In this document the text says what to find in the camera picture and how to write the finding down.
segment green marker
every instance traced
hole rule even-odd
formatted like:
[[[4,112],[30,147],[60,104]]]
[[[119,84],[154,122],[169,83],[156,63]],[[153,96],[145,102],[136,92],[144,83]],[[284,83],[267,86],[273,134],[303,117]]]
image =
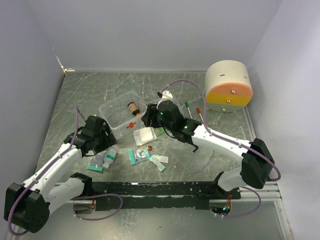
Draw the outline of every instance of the green marker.
[[[189,104],[188,104],[188,102],[186,101],[184,104],[185,104],[185,106],[186,106],[186,109],[188,109],[188,112],[189,112],[190,118],[191,118],[191,119],[194,119],[194,118],[192,117],[192,115],[191,115],[191,112],[190,112],[190,108],[189,108]]]

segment small red object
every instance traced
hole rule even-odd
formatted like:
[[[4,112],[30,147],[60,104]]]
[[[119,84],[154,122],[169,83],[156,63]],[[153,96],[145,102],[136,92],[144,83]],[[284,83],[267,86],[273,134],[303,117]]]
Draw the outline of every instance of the small red object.
[[[127,129],[132,129],[135,126],[136,122],[130,122],[130,124],[126,127]]]

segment gray marble surface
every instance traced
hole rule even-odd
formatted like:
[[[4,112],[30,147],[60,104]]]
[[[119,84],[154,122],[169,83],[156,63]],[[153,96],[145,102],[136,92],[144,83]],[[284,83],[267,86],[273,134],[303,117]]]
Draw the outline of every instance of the gray marble surface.
[[[99,115],[99,106],[130,90],[135,90],[144,101],[158,99],[157,92],[176,79],[189,79],[204,88],[205,74],[191,73],[100,73],[69,72],[62,84],[46,139],[37,163],[39,170],[59,149],[63,140],[75,128],[75,101],[85,116]],[[178,82],[169,87],[176,96],[184,115],[188,112],[184,105],[188,101],[193,117],[200,121],[196,107],[204,111],[203,100],[198,90],[187,82]],[[239,139],[251,140],[251,130],[245,110],[235,113],[208,111],[209,127]],[[200,147],[196,153],[188,144],[169,138],[164,133],[151,143],[152,154],[169,157],[164,163],[166,169],[160,172],[150,161],[131,165],[128,149],[136,148],[133,134],[128,134],[114,146],[118,154],[109,169],[102,172],[87,170],[90,157],[80,159],[66,171],[61,182],[73,173],[80,172],[92,177],[95,182],[168,182],[168,181],[213,181],[221,171],[229,171],[238,165],[230,158]]]

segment green packet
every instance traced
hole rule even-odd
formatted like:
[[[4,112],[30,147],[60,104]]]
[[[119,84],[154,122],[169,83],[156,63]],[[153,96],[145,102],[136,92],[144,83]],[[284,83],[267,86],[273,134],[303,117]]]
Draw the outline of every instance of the green packet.
[[[153,130],[154,130],[155,135],[157,135],[157,136],[159,136],[160,134],[165,132],[163,127],[154,128]]]

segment table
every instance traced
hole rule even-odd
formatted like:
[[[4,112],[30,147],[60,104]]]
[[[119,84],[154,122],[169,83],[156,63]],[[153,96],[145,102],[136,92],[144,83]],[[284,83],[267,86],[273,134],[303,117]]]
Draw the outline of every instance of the table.
[[[205,73],[68,72],[57,98],[36,170],[58,151],[66,136],[74,131],[73,101],[85,116],[99,115],[98,107],[101,104],[130,90],[135,90],[146,103],[157,100],[157,92],[176,79],[189,79],[204,88]],[[170,86],[169,90],[178,99],[185,117],[189,116],[184,104],[188,101],[192,116],[201,121],[196,107],[203,112],[204,106],[197,88],[187,82],[178,82]],[[234,113],[210,110],[207,122],[210,128],[221,133],[253,140],[246,108]],[[200,147],[192,153],[193,146],[183,144],[164,133],[151,145],[152,154],[169,157],[169,162],[164,163],[166,169],[163,172],[150,161],[131,165],[128,149],[137,146],[133,134],[128,134],[114,146],[118,154],[109,169],[102,172],[87,170],[90,157],[84,157],[68,169],[60,181],[65,182],[76,172],[92,177],[94,182],[213,181],[221,171],[229,171],[238,166],[232,159],[208,148]]]

